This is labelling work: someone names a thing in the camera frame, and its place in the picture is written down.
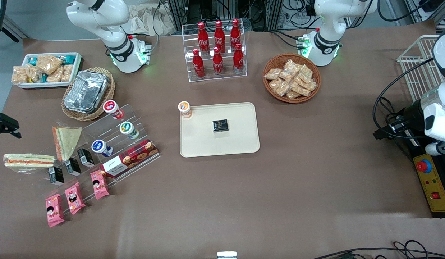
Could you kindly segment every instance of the yellow control panel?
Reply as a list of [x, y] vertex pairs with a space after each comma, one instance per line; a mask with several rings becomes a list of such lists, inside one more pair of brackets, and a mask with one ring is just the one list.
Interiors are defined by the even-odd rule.
[[434, 213], [445, 212], [445, 190], [443, 184], [438, 177], [438, 172], [432, 157], [423, 154], [413, 158], [421, 181], [425, 197], [427, 197], [428, 206]]

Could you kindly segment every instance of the bottle cap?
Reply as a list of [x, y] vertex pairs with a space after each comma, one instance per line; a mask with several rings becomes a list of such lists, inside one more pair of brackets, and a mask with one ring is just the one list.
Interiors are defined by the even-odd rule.
[[134, 130], [135, 126], [129, 121], [122, 123], [119, 127], [119, 131], [125, 135], [132, 133]]
[[103, 110], [109, 114], [115, 113], [118, 110], [118, 108], [119, 105], [117, 105], [117, 103], [114, 100], [107, 100], [103, 104]]
[[93, 141], [93, 144], [91, 144], [91, 150], [93, 150], [93, 152], [101, 154], [106, 150], [106, 142], [104, 142], [101, 139], [95, 140]]
[[191, 105], [186, 101], [182, 101], [178, 104], [178, 110], [182, 113], [187, 113], [191, 110]]

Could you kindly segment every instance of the emergency stop button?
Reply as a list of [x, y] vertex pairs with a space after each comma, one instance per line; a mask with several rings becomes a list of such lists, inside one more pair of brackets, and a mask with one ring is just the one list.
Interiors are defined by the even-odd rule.
[[416, 168], [424, 173], [430, 173], [432, 171], [432, 164], [427, 159], [422, 159], [416, 163]]

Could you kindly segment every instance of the aluminum foil container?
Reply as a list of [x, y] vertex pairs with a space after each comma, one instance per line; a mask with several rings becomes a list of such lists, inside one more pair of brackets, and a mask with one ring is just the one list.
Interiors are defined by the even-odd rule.
[[63, 99], [68, 110], [94, 113], [109, 85], [109, 78], [101, 73], [82, 70], [77, 74], [73, 87]]

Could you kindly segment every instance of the red button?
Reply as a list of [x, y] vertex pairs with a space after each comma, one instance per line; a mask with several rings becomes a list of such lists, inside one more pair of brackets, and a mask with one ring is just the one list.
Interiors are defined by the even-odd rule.
[[424, 161], [419, 161], [416, 163], [416, 168], [421, 172], [425, 172], [428, 169], [428, 166]]

